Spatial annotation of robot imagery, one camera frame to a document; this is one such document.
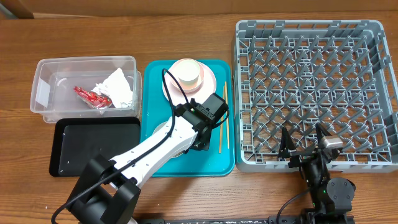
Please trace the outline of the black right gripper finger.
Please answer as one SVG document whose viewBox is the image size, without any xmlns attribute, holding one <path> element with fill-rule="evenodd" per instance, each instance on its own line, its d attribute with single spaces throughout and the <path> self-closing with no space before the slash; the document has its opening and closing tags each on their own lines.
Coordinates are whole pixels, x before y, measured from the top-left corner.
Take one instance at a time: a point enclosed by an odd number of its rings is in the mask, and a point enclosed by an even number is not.
<svg viewBox="0 0 398 224">
<path fill-rule="evenodd" d="M 293 152 L 295 152 L 295 144 L 287 128 L 283 127 L 278 156 L 280 158 L 289 158 Z"/>
<path fill-rule="evenodd" d="M 326 128 L 321 124 L 321 123 L 316 123 L 315 124 L 315 129 L 317 133 L 317 141 L 318 143 L 321 143 L 321 139 L 325 136 L 331 136 L 331 133 L 329 133 Z"/>
</svg>

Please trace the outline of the grey bowl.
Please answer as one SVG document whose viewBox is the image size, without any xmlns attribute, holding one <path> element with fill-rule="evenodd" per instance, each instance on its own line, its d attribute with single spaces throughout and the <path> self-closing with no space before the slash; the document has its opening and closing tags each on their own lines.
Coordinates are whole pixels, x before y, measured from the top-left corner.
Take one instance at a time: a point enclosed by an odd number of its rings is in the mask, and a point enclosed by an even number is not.
<svg viewBox="0 0 398 224">
<path fill-rule="evenodd" d="M 164 121 L 163 123 L 160 123 L 153 131 L 152 134 L 155 134 L 157 131 L 159 131 L 160 129 L 162 129 L 165 125 L 167 124 L 166 121 Z M 179 156 L 181 156 L 183 154 L 183 151 L 176 153 L 173 158 L 177 158 Z"/>
</svg>

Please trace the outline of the white napkin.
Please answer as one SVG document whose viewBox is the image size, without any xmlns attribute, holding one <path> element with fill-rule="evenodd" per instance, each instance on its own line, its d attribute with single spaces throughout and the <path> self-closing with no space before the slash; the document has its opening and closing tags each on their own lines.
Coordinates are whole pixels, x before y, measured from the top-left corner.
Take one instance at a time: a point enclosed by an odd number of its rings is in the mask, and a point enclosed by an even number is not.
<svg viewBox="0 0 398 224">
<path fill-rule="evenodd" d="M 132 105 L 133 93 L 121 68 L 115 70 L 103 83 L 97 83 L 92 91 L 107 96 L 115 108 L 128 108 Z"/>
</svg>

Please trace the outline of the red snack wrapper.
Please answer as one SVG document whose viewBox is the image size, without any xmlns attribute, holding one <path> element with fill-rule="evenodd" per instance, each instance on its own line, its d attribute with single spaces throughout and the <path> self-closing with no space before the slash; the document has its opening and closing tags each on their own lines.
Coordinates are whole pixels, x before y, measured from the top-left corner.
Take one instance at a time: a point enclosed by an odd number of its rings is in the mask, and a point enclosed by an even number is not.
<svg viewBox="0 0 398 224">
<path fill-rule="evenodd" d="M 78 86 L 75 86 L 73 90 L 80 99 L 93 109 L 105 109 L 112 105 L 112 101 L 109 98 L 98 95 L 95 92 L 86 91 Z"/>
</svg>

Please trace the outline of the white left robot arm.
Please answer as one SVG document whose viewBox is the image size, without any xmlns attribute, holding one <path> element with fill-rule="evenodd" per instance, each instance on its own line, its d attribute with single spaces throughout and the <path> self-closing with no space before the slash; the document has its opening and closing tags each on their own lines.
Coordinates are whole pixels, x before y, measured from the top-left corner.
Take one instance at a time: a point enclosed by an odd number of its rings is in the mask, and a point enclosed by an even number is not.
<svg viewBox="0 0 398 224">
<path fill-rule="evenodd" d="M 133 149 L 109 160 L 99 155 L 89 161 L 51 222 L 68 210 L 80 223 L 134 223 L 145 182 L 176 154 L 207 150 L 212 130 L 229 116 L 227 102 L 216 93 L 202 104 L 188 99 L 170 109 L 172 115 L 162 129 Z"/>
</svg>

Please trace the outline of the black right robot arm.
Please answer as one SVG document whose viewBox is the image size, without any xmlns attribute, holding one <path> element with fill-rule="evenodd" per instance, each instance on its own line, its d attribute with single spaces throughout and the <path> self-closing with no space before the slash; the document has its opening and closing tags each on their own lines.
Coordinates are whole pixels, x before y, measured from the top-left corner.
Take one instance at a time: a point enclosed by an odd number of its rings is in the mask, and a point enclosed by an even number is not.
<svg viewBox="0 0 398 224">
<path fill-rule="evenodd" d="M 281 213 L 293 201 L 310 194 L 313 207 L 304 208 L 297 218 L 288 218 L 287 223 L 354 223 L 347 216 L 352 210 L 355 184 L 342 177 L 330 177 L 327 164 L 336 159 L 343 149 L 343 141 L 329 133 L 320 123 L 315 125 L 318 144 L 311 151 L 297 151 L 286 128 L 282 128 L 280 158 L 288 159 L 290 168 L 298 168 L 308 189 L 294 196 L 279 209 L 276 223 L 282 223 Z"/>
</svg>

